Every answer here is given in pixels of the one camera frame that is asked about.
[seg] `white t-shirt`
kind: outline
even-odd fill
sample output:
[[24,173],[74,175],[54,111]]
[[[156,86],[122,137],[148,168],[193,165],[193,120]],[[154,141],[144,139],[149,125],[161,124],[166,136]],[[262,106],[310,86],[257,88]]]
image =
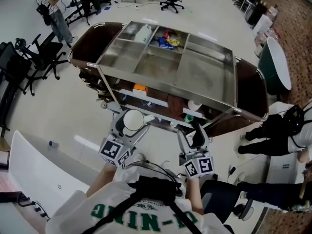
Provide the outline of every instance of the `white t-shirt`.
[[[43,4],[44,6],[48,7],[50,5],[49,3],[50,0],[37,0],[37,4]],[[50,5],[49,7],[49,15],[55,13],[57,10],[59,9],[59,7],[57,5]]]
[[[115,175],[114,180],[123,179],[123,182],[111,182],[89,198],[84,192],[76,191],[49,220],[46,225],[46,234],[81,234],[93,227],[103,217],[107,216],[110,210],[135,192],[135,189],[127,183],[134,183],[139,175],[166,178],[162,174],[143,167],[131,166]],[[201,216],[192,212],[191,203],[185,198],[177,198],[175,203],[203,234],[230,234],[215,214],[210,213]],[[149,199],[136,203],[126,210],[121,217],[101,226],[94,233],[146,234],[154,232],[191,233],[169,206]]]
[[[304,120],[312,119],[312,109],[304,114]],[[309,150],[310,160],[312,160],[312,123],[305,124],[300,133],[293,136],[294,141],[299,146],[307,146]],[[290,153],[300,150],[291,137],[288,137],[288,151]]]

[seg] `white sneaker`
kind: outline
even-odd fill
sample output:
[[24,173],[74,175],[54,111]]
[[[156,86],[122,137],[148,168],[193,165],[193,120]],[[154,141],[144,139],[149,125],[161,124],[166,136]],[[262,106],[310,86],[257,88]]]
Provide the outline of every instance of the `white sneaker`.
[[145,161],[145,160],[146,160],[146,157],[143,154],[138,153],[138,154],[133,155],[132,163]]
[[241,199],[247,199],[247,192],[242,192],[240,195]]
[[240,135],[240,140],[241,140],[241,143],[246,143],[248,144],[250,141],[246,139],[246,134],[241,134]]
[[245,155],[244,155],[244,154],[240,154],[240,153],[238,152],[238,148],[239,148],[239,146],[234,146],[234,152],[236,153],[236,156],[237,156],[239,159],[244,160],[244,159],[245,159]]
[[237,186],[239,183],[244,182],[244,181],[245,181],[245,177],[246,177],[245,173],[244,173],[244,172],[241,172],[241,173],[237,176],[237,178],[236,178],[236,180],[234,181],[234,184],[233,184],[233,185]]
[[78,40],[78,37],[75,36],[75,37],[72,38],[72,41],[71,41],[70,43],[73,43],[73,42],[75,42],[75,41],[77,41],[77,40]]

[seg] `white table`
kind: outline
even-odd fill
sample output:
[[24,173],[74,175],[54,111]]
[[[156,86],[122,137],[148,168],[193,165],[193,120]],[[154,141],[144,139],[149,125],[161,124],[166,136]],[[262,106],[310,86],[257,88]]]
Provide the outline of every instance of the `white table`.
[[250,10],[250,8],[251,8],[252,6],[255,6],[255,5],[254,5],[252,2],[250,2],[249,0],[244,0],[243,3],[242,3],[242,6],[240,7],[239,10],[242,10],[242,8],[243,8],[243,6],[244,6],[245,3],[248,4],[248,7],[247,7],[247,9],[246,9],[246,11],[245,11],[244,16],[246,16],[247,12]]

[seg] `blue snack package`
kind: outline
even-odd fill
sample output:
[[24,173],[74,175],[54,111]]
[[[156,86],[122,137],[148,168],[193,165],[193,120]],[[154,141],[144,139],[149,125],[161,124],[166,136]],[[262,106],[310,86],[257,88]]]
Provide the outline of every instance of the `blue snack package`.
[[159,42],[160,48],[174,49],[174,47],[169,42],[167,42],[164,37],[159,37],[158,42]]

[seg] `cart wheel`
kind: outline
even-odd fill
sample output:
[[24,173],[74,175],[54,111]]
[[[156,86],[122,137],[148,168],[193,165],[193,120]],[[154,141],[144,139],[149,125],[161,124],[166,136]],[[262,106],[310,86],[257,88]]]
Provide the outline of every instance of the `cart wheel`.
[[104,101],[104,102],[102,102],[102,104],[101,104],[101,108],[103,108],[103,109],[105,109],[105,108],[107,108],[107,103]]

